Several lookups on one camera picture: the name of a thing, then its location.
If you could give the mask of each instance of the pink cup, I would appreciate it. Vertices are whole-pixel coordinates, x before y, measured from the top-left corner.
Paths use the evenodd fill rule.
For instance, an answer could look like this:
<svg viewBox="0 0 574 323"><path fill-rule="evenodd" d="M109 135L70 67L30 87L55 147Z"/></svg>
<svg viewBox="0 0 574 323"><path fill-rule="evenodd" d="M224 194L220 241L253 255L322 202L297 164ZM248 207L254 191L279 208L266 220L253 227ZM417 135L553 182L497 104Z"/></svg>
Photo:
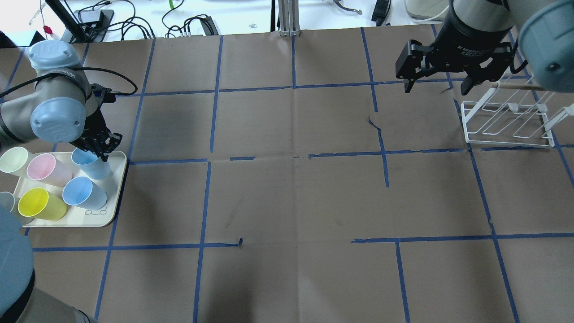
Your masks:
<svg viewBox="0 0 574 323"><path fill-rule="evenodd" d="M30 179L59 187L64 187L73 176L68 167L49 153L34 157L26 173Z"/></svg>

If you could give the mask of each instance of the plastic cup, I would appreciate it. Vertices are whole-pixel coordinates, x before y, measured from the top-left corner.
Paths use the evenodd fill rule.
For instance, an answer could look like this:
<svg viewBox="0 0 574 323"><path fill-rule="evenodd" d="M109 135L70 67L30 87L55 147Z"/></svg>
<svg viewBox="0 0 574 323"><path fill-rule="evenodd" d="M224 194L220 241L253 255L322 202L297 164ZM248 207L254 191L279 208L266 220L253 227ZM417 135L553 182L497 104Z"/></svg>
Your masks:
<svg viewBox="0 0 574 323"><path fill-rule="evenodd" d="M98 158L91 151L83 151L79 148L74 149L72 162L80 167L91 179L102 179L111 173L110 163Z"/></svg>
<svg viewBox="0 0 574 323"><path fill-rule="evenodd" d="M87 177L76 177L70 180L62 198L66 204L88 210L99 210L107 201L107 194L96 183Z"/></svg>
<svg viewBox="0 0 574 323"><path fill-rule="evenodd" d="M51 221L61 219L67 209L64 201L42 187L27 191L18 203L18 211L23 216Z"/></svg>
<svg viewBox="0 0 574 323"><path fill-rule="evenodd" d="M30 179L59 187L64 187L73 176L68 167L49 153L34 157L27 173Z"/></svg>
<svg viewBox="0 0 574 323"><path fill-rule="evenodd" d="M34 154L24 147L10 148L0 157L0 171L26 178L26 169L33 158Z"/></svg>
<svg viewBox="0 0 574 323"><path fill-rule="evenodd" d="M20 215L20 212L18 212L19 200L20 199L18 197L15 197L14 194L10 192L0 192L0 206L3 206L6 210L11 212L18 221L20 221L21 225L25 225L30 223L33 218L27 218Z"/></svg>

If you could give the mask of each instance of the yellow cup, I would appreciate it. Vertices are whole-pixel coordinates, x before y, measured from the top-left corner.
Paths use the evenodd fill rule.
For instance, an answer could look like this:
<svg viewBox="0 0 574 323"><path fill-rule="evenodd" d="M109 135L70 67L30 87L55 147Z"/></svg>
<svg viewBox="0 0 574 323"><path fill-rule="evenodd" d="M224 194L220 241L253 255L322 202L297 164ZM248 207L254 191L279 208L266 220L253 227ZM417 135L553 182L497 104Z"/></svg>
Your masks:
<svg viewBox="0 0 574 323"><path fill-rule="evenodd" d="M51 221L61 219L67 209L64 201L41 187L27 191L18 203L23 216Z"/></svg>

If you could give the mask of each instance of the white floor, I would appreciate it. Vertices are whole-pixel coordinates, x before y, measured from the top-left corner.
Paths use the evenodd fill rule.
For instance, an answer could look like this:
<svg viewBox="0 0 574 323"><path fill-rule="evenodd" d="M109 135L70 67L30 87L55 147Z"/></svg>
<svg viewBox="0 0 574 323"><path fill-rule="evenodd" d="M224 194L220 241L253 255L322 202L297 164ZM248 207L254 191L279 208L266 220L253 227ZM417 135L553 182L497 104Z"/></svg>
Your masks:
<svg viewBox="0 0 574 323"><path fill-rule="evenodd" d="M169 10L168 0L132 0L135 4L136 15L149 21L157 37L165 35L166 27L161 23L161 17ZM358 15L339 9L332 0L300 0L299 15L301 29L341 29L374 26L371 15L375 0L344 0L344 6L360 9L363 14ZM72 10L79 10L96 3L96 0L68 0ZM246 34L263 33L270 30L271 2L269 0L187 0L177 10L171 12L165 22L167 25L182 25L186 18L197 14L211 16L220 34ZM39 11L43 0L18 1L17 9L0 10L0 30L13 32L19 30L35 29L43 33L42 16ZM105 6L103 9L115 11L113 22L120 22L133 13L131 5L127 2L118 1ZM48 7L42 10L44 21L47 26L62 35L64 25ZM405 0L392 0L391 12L385 23L391 25L415 24L406 13ZM192 24L193 34L203 34L203 29L198 21ZM110 32L105 41L120 40L120 32ZM141 39L142 34L136 28L132 28L127 39Z"/></svg>

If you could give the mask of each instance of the metal post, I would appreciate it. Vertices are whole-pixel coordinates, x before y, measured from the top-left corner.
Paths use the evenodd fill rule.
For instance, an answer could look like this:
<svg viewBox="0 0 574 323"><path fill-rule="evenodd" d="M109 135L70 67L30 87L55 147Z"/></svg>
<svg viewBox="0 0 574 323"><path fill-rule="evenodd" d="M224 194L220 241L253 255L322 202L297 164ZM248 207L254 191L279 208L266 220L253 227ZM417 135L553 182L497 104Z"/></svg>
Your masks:
<svg viewBox="0 0 574 323"><path fill-rule="evenodd" d="M60 0L46 0L46 4L52 8L54 13L58 16L60 20L66 26L72 35L76 38L76 41L82 43L86 41L86 33L84 30L78 25L76 20L68 13L66 8L62 5Z"/></svg>
<svg viewBox="0 0 574 323"><path fill-rule="evenodd" d="M279 34L299 36L299 0L279 0Z"/></svg>

